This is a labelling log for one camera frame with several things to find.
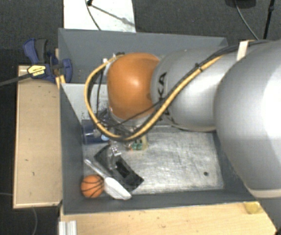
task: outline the blue object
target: blue object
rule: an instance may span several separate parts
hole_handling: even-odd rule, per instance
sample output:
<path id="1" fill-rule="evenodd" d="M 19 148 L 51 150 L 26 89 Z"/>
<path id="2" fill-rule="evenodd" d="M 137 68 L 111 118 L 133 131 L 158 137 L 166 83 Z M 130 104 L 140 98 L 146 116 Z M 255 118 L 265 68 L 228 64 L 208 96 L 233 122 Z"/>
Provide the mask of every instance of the blue object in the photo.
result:
<path id="1" fill-rule="evenodd" d="M 55 83 L 56 75 L 53 74 L 52 69 L 63 69 L 65 81 L 66 81 L 66 83 L 69 83 L 71 81 L 72 75 L 73 75 L 73 67 L 72 67 L 71 60 L 63 59 L 61 66 L 59 67 L 58 66 L 59 61 L 53 53 L 51 53 L 51 52 L 44 53 L 45 45 L 46 45 L 47 41 L 41 40 L 40 42 L 37 42 L 37 44 L 36 44 L 36 41 L 37 40 L 35 40 L 34 38 L 27 40 L 23 44 L 24 53 L 25 53 L 25 56 L 30 59 L 30 61 L 33 65 L 41 64 L 41 66 L 45 67 L 45 70 L 42 69 L 41 72 L 35 72 L 35 73 L 28 71 L 30 73 L 31 78 L 44 79 L 49 82 Z M 49 57 L 50 64 L 40 62 L 39 55 L 41 57 L 43 57 L 45 54 Z"/>
<path id="2" fill-rule="evenodd" d="M 33 65 L 39 63 L 39 58 L 36 52 L 36 48 L 34 47 L 35 41 L 36 40 L 34 38 L 31 38 L 23 44 L 25 56 L 31 60 L 31 63 Z"/>
<path id="3" fill-rule="evenodd" d="M 88 119 L 83 119 L 81 121 L 81 135 L 83 144 L 104 143 L 109 141 L 109 138 L 102 135 L 94 126 L 93 122 Z"/>

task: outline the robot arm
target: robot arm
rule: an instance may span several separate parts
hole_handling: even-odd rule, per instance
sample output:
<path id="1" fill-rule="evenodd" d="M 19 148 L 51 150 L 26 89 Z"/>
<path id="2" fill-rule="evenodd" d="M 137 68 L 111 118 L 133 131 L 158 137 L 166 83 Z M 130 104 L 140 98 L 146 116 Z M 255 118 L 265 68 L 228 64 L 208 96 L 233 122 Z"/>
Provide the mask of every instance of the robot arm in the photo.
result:
<path id="1" fill-rule="evenodd" d="M 98 128 L 118 141 L 141 137 L 161 118 L 184 130 L 216 131 L 235 171 L 280 229 L 281 40 L 251 43 L 241 60 L 233 47 L 182 50 L 161 60 L 133 55 L 135 61 L 131 54 L 111 60 L 107 74 L 110 114 L 126 132 L 108 133 L 95 119 Z"/>

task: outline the black floor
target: black floor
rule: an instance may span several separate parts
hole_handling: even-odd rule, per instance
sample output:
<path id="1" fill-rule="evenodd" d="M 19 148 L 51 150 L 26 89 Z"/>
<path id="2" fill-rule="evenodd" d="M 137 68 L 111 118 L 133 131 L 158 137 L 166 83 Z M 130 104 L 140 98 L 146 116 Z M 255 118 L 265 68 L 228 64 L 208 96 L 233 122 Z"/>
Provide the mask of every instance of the black floor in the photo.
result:
<path id="1" fill-rule="evenodd" d="M 223 36 L 230 44 L 252 39 L 233 0 L 132 0 L 138 31 Z M 253 31 L 262 37 L 270 0 L 239 1 Z M 58 46 L 63 26 L 63 0 L 0 0 L 0 82 L 15 77 L 17 65 L 27 62 L 25 40 L 46 38 L 49 49 Z M 276 0 L 268 39 L 281 38 L 281 0 Z M 0 88 L 0 192 L 12 193 L 15 145 L 16 86 Z M 0 234 L 32 234 L 31 210 L 13 211 L 11 197 L 0 196 Z M 56 234 L 57 208 L 37 208 L 36 234 Z"/>

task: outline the blue clamp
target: blue clamp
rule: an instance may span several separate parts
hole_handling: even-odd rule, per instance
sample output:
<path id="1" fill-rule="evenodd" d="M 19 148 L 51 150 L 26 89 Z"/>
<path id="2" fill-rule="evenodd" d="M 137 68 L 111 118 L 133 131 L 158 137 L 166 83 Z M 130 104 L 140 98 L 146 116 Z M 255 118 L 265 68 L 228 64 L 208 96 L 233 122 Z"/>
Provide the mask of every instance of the blue clamp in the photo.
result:
<path id="1" fill-rule="evenodd" d="M 60 74 L 63 74 L 65 81 L 69 83 L 73 75 L 73 67 L 70 59 L 63 59 L 61 64 L 57 57 L 50 52 L 46 53 L 47 40 L 35 40 L 31 38 L 23 44 L 25 56 L 28 57 L 33 64 L 27 71 L 30 73 L 31 78 L 44 79 L 49 82 L 55 83 L 56 75 L 53 70 L 59 69 Z"/>

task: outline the wooden board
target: wooden board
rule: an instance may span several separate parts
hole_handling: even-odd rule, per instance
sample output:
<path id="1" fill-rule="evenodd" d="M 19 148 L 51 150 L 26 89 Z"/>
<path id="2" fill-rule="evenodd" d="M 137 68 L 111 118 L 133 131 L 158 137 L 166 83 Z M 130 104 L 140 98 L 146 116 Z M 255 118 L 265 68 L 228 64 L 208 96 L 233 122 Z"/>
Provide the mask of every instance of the wooden board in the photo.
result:
<path id="1" fill-rule="evenodd" d="M 19 67 L 19 75 L 26 67 Z M 13 207 L 56 206 L 62 199 L 59 93 L 41 79 L 18 83 Z"/>
<path id="2" fill-rule="evenodd" d="M 149 211 L 63 215 L 77 221 L 77 235 L 274 235 L 265 212 L 248 214 L 244 204 L 223 204 Z"/>

